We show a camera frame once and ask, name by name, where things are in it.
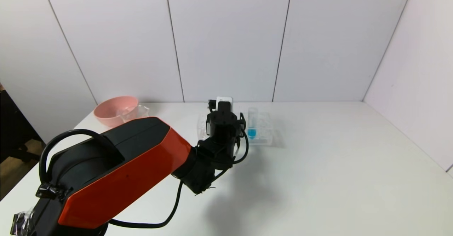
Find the black chair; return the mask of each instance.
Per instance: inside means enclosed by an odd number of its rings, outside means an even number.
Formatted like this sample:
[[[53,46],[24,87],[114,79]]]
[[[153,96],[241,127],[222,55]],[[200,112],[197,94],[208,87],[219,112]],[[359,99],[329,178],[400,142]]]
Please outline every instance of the black chair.
[[[25,143],[31,139],[42,142],[42,139],[5,90],[0,92],[0,106],[0,162],[9,156],[24,162],[38,161],[39,155],[27,152]]]

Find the white wall panel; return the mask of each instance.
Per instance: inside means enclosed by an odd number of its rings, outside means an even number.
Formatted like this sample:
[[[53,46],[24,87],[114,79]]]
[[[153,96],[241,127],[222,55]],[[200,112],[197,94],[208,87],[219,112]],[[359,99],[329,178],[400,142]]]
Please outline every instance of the white wall panel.
[[[50,0],[95,99],[182,102],[167,0]]]
[[[288,0],[169,0],[184,97],[272,100]]]
[[[45,142],[96,105],[48,0],[0,0],[0,81]]]
[[[444,170],[453,163],[453,0],[408,0],[365,102]]]
[[[274,101],[362,100],[406,0],[291,0]]]

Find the test tube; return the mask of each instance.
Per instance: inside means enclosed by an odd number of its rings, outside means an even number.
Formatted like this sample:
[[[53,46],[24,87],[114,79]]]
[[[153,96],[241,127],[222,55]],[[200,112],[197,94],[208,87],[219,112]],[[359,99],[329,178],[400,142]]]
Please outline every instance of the test tube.
[[[248,111],[248,122],[247,122],[248,130],[247,135],[250,139],[254,139],[256,137],[256,129],[258,128],[258,109],[254,107],[250,107]]]

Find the white table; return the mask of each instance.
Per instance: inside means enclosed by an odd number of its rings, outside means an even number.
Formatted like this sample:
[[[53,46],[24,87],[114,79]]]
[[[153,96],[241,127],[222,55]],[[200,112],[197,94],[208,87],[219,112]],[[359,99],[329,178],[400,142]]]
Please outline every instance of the white table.
[[[151,114],[197,143],[205,103],[146,104]],[[247,159],[203,194],[183,188],[178,211],[161,229],[109,226],[107,236],[451,236],[453,178],[385,118],[361,102],[235,103],[236,112],[270,112],[270,147]],[[76,128],[107,130],[91,114]],[[86,139],[72,136],[53,152]],[[37,166],[0,202],[0,235],[12,216],[37,202]],[[116,218],[160,223],[178,180],[165,178]]]

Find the pink bowl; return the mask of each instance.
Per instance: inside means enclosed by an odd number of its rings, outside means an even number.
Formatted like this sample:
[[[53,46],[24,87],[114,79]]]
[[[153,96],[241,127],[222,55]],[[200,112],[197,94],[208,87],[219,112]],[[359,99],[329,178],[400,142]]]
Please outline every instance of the pink bowl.
[[[116,127],[123,124],[121,113],[129,108],[135,108],[139,100],[134,96],[118,96],[97,105],[94,109],[94,116],[103,125]]]

